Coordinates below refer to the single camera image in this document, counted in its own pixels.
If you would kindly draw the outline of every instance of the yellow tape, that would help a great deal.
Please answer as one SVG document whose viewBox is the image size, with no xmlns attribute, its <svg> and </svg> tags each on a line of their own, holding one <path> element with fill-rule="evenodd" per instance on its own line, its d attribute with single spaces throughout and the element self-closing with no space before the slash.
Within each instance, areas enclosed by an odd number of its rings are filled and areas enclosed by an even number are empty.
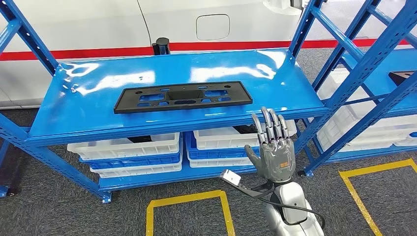
<svg viewBox="0 0 417 236">
<path fill-rule="evenodd" d="M 413 165 L 414 165 L 413 169 L 416 171 L 416 168 L 415 168 L 416 164 L 414 163 L 412 159 L 408 159 L 408 160 L 403 160 L 403 161 L 386 163 L 382 165 L 360 168 L 360 169 L 351 170 L 351 171 L 341 171 L 341 173 L 343 173 L 344 176 L 353 177 L 353 176 L 360 176 L 364 174 L 370 174 L 370 173 L 375 173 L 379 171 L 386 171 L 386 170 L 391 170 L 391 169 L 405 167 L 405 166 L 413 166 Z"/>
<path fill-rule="evenodd" d="M 356 205 L 359 207 L 360 212 L 362 213 L 369 227 L 371 228 L 371 230 L 374 232 L 376 236 L 382 236 L 382 233 L 381 231 L 379 231 L 377 225 L 372 220 L 371 215 L 369 214 L 368 210 L 366 209 L 365 205 L 363 204 L 362 200 L 357 194 L 355 188 L 350 182 L 349 177 L 360 176 L 360 175 L 375 173 L 379 171 L 386 171 L 386 170 L 391 170 L 391 169 L 405 167 L 405 166 L 411 166 L 414 169 L 414 171 L 417 173 L 417 165 L 411 158 L 408 160 L 396 161 L 396 162 L 391 162 L 391 163 L 386 163 L 386 164 L 376 165 L 376 166 L 370 166 L 370 167 L 360 168 L 360 169 L 351 170 L 351 171 L 339 171 L 339 174 L 342 177 L 343 182 L 345 182 L 345 185 L 348 188 L 349 192 L 351 193 Z"/>
<path fill-rule="evenodd" d="M 377 225 L 375 224 L 374 220 L 372 220 L 371 215 L 369 214 L 368 210 L 366 209 L 365 205 L 363 204 L 362 200 L 360 199 L 359 195 L 357 194 L 356 190 L 353 188 L 352 183 L 349 180 L 348 176 L 344 176 L 341 172 L 339 172 L 342 176 L 343 182 L 345 182 L 346 187 L 348 187 L 349 192 L 351 193 L 353 200 L 356 202 L 356 205 L 359 207 L 360 212 L 362 213 L 363 217 L 365 218 L 366 222 L 368 222 L 369 227 L 372 229 L 376 236 L 382 236 L 381 232 L 379 231 Z"/>
<path fill-rule="evenodd" d="M 153 236 L 153 207 L 155 200 L 152 200 L 146 208 L 146 236 Z"/>
<path fill-rule="evenodd" d="M 233 227 L 232 215 L 230 214 L 229 203 L 227 202 L 226 193 L 221 191 L 220 201 L 222 203 L 224 221 L 226 223 L 226 230 L 228 236 L 235 236 L 235 228 Z"/>
<path fill-rule="evenodd" d="M 221 190 L 209 191 L 204 193 L 195 193 L 184 196 L 152 200 L 146 209 L 146 236 L 153 236 L 153 208 L 162 207 L 179 203 L 198 201 L 208 198 L 220 197 L 223 208 L 224 220 L 226 223 L 227 235 L 235 236 L 232 215 L 230 214 L 229 203 L 227 202 L 226 193 Z"/>
<path fill-rule="evenodd" d="M 155 202 L 154 207 L 162 207 L 162 206 L 174 205 L 174 204 L 179 204 L 179 203 L 198 201 L 198 200 L 203 200 L 207 198 L 215 198 L 215 197 L 219 197 L 220 193 L 221 193 L 221 190 L 215 190 L 215 191 L 204 192 L 204 193 L 195 193 L 195 194 L 183 195 L 183 196 L 172 197 L 172 198 L 158 199 L 158 200 L 153 200 L 153 201 Z"/>
</svg>

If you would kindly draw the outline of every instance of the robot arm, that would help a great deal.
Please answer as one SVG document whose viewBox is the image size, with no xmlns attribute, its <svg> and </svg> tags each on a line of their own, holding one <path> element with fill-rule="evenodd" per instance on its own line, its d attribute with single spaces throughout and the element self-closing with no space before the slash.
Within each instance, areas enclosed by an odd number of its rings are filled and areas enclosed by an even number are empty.
<svg viewBox="0 0 417 236">
<path fill-rule="evenodd" d="M 245 151 L 258 174 L 268 182 L 247 189 L 239 183 L 240 176 L 230 170 L 223 171 L 220 177 L 243 193 L 269 203 L 266 209 L 267 220 L 276 235 L 323 236 L 324 218 L 311 210 L 301 186 L 291 182 L 296 162 L 294 144 L 289 138 L 285 120 L 281 115 L 277 116 L 274 110 L 268 112 L 262 107 L 261 111 L 265 118 L 265 131 L 258 117 L 252 115 L 258 131 L 260 157 L 249 145 L 245 146 Z M 270 201 L 263 198 L 270 193 Z M 322 228 L 314 214 L 322 218 Z"/>
</svg>

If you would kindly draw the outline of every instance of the shelf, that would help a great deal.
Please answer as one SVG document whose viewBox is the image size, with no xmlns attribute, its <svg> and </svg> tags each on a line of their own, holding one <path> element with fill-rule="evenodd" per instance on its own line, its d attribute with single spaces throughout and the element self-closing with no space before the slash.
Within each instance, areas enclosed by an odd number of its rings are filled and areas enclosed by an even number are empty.
<svg viewBox="0 0 417 236">
<path fill-rule="evenodd" d="M 342 64 L 351 70 L 357 64 L 349 54 L 344 54 Z M 397 86 L 389 78 L 391 71 L 417 70 L 417 50 L 397 49 L 392 51 L 381 64 L 375 68 L 364 84 L 374 95 L 382 95 L 392 92 Z M 409 94 L 404 100 L 392 108 L 384 118 L 407 116 L 417 114 L 417 92 Z"/>
<path fill-rule="evenodd" d="M 182 159 L 181 171 L 141 176 L 100 178 L 98 185 L 100 186 L 100 190 L 114 191 L 164 183 L 214 178 L 219 177 L 221 172 L 225 169 L 240 174 L 256 172 L 256 169 L 253 166 L 191 168 L 187 157 L 184 156 Z"/>
<path fill-rule="evenodd" d="M 319 154 L 323 154 L 322 147 L 317 140 L 317 136 L 313 138 L 313 143 L 316 146 L 317 150 L 319 151 Z M 417 146 L 402 146 L 397 147 L 395 145 L 392 145 L 387 148 L 377 148 L 377 149 L 368 149 L 368 150 L 359 150 L 359 151 L 339 151 L 333 156 L 331 156 L 325 163 L 336 163 L 336 162 L 342 162 L 342 161 L 351 161 L 355 159 L 362 159 L 366 157 L 372 157 L 372 156 L 381 156 L 381 155 L 388 155 L 388 154 L 394 154 L 399 153 L 403 151 L 417 151 Z"/>
<path fill-rule="evenodd" d="M 288 49 L 176 54 L 63 62 L 57 67 L 26 142 L 47 146 L 242 125 L 273 108 L 286 119 L 328 109 Z M 124 88 L 241 81 L 253 104 L 114 114 Z"/>
</svg>

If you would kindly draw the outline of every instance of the white plastic crate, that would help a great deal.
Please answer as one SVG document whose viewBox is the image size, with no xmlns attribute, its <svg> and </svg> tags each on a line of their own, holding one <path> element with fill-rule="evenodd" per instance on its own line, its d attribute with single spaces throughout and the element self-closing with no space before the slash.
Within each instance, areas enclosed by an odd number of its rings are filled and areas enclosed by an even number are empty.
<svg viewBox="0 0 417 236">
<path fill-rule="evenodd" d="M 188 150 L 187 158 L 190 162 L 191 168 L 252 165 L 252 162 L 249 160 L 248 157 L 191 160 L 189 158 Z"/>
<path fill-rule="evenodd" d="M 183 148 L 181 147 L 181 150 L 179 153 L 179 162 L 175 164 L 132 166 L 132 167 L 106 168 L 106 169 L 95 169 L 95 170 L 90 168 L 90 171 L 99 174 L 101 178 L 138 176 L 138 175 L 180 171 L 182 170 L 182 152 L 183 152 L 182 149 Z"/>
<path fill-rule="evenodd" d="M 403 140 L 407 137 L 408 133 L 392 133 L 392 134 L 380 134 L 364 136 L 359 135 L 351 142 L 347 143 L 340 151 L 356 151 L 365 149 L 376 149 L 376 148 L 388 148 L 394 142 Z M 327 150 L 331 145 L 334 144 L 335 137 L 330 132 L 321 129 L 317 132 L 317 139 L 319 140 L 320 146 L 323 150 Z"/>
<path fill-rule="evenodd" d="M 395 146 L 417 146 L 417 137 L 407 136 L 406 139 L 395 142 Z"/>
<path fill-rule="evenodd" d="M 287 120 L 286 124 L 290 136 L 297 133 L 294 120 Z M 246 144 L 259 146 L 257 134 L 240 134 L 233 127 L 195 130 L 194 137 L 199 150 L 242 148 Z"/>
<path fill-rule="evenodd" d="M 68 144 L 67 150 L 83 160 L 176 153 L 179 133 L 151 135 L 152 142 L 133 143 L 127 138 Z"/>
<path fill-rule="evenodd" d="M 328 99 L 342 84 L 349 72 L 345 68 L 338 68 L 332 71 L 329 77 L 317 92 L 320 99 Z M 369 97 L 366 92 L 359 87 L 348 101 Z M 317 133 L 317 138 L 323 148 L 327 150 L 332 144 L 348 132 L 359 120 L 375 107 L 373 101 L 366 101 L 340 107 L 339 110 L 330 118 L 330 120 Z M 395 118 L 385 118 L 379 120 L 376 124 L 368 127 L 359 134 L 341 151 L 362 150 L 390 147 L 394 142 L 401 141 L 413 130 L 417 129 L 417 116 L 404 116 Z"/>
</svg>

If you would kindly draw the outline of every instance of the shelving unit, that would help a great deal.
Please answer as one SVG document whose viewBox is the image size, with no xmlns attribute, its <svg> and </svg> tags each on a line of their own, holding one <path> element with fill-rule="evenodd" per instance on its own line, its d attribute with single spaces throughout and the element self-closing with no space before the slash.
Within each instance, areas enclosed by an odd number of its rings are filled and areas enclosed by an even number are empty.
<svg viewBox="0 0 417 236">
<path fill-rule="evenodd" d="M 244 125 L 252 123 L 252 113 L 262 117 L 260 108 L 266 106 L 275 109 L 286 119 L 316 117 L 303 133 L 299 133 L 296 142 L 298 152 L 365 81 L 370 74 L 366 71 L 375 70 L 417 22 L 417 12 L 414 12 L 417 2 L 409 0 L 387 30 L 364 54 L 353 44 L 352 39 L 364 18 L 366 20 L 369 17 L 368 6 L 376 6 L 379 1 L 367 0 L 345 34 L 319 10 L 322 2 L 323 0 L 310 1 L 289 49 L 57 63 L 14 2 L 3 0 L 0 2 L 0 11 L 9 24 L 0 34 L 0 53 L 17 33 L 53 79 L 30 130 L 19 127 L 0 115 L 0 137 L 95 194 L 103 203 L 111 201 L 113 190 L 216 177 L 224 168 L 190 168 L 187 158 L 183 158 L 182 170 L 178 172 L 101 178 L 95 183 L 51 152 L 47 146 Z M 295 58 L 315 18 L 339 40 L 340 45 L 311 86 Z M 341 58 L 344 52 L 342 47 L 358 63 L 335 94 L 330 99 L 321 101 L 316 90 L 320 81 L 325 79 Z M 415 81 L 416 77 L 414 75 L 408 81 Z M 113 112 L 124 88 L 227 81 L 241 81 L 252 96 L 253 104 L 132 114 Z M 408 87 L 401 90 L 402 92 L 416 87 L 408 82 L 403 84 L 399 88 Z M 402 95 L 397 88 L 388 96 L 393 96 L 393 101 L 396 101 Z M 376 108 L 381 109 L 384 101 L 386 99 Z M 373 117 L 379 117 L 378 112 L 371 113 Z M 357 130 L 350 136 L 357 135 Z M 330 155 L 329 151 L 324 152 L 324 157 L 319 161 L 311 159 L 312 164 L 307 167 L 307 171 L 327 161 L 338 151 L 340 145 L 343 146 L 340 143 L 337 147 L 332 147 Z M 255 171 L 253 166 L 236 166 L 230 169 L 237 173 Z"/>
<path fill-rule="evenodd" d="M 384 155 L 402 151 L 417 150 L 415 147 L 396 147 L 370 149 L 362 151 L 338 152 L 345 144 L 352 141 L 356 136 L 363 132 L 370 125 L 375 124 L 382 118 L 407 116 L 417 114 L 417 73 L 414 73 L 402 84 L 395 85 L 389 78 L 388 73 L 392 71 L 415 71 L 417 70 L 417 50 L 402 49 L 394 50 L 398 42 L 405 38 L 410 45 L 417 46 L 417 38 L 410 34 L 410 30 L 417 23 L 417 2 L 408 0 L 394 19 L 384 15 L 377 9 L 380 0 L 366 0 L 354 20 L 342 35 L 334 35 L 347 40 L 339 44 L 325 63 L 316 80 L 313 88 L 318 91 L 323 81 L 329 73 L 338 65 L 343 64 L 350 72 L 346 80 L 336 90 L 330 99 L 324 100 L 326 107 L 330 107 L 330 112 L 319 119 L 314 119 L 311 123 L 307 119 L 302 119 L 306 126 L 306 131 L 298 133 L 296 142 L 297 151 L 304 149 L 307 153 L 310 164 L 304 168 L 304 174 L 312 175 L 312 171 L 324 163 L 353 160 L 375 155 Z M 306 9 L 305 18 L 309 21 L 304 22 L 298 28 L 298 32 L 309 29 L 314 17 L 319 18 L 322 24 L 332 24 L 322 14 L 317 13 L 317 7 L 321 4 L 320 0 L 315 1 Z M 360 31 L 369 16 L 387 25 L 385 31 L 372 47 L 362 56 L 354 47 L 351 48 L 349 41 Z M 335 26 L 327 26 L 326 29 L 335 30 L 341 33 Z M 359 86 L 369 95 L 367 99 L 350 101 L 346 103 L 351 92 Z M 358 103 L 372 100 L 376 107 L 372 109 L 364 118 L 354 125 L 345 135 L 337 140 L 330 148 L 323 151 L 317 140 L 316 132 L 329 120 L 339 109 L 340 105 Z M 312 140 L 319 152 L 318 157 L 313 157 L 306 144 Z"/>
</svg>

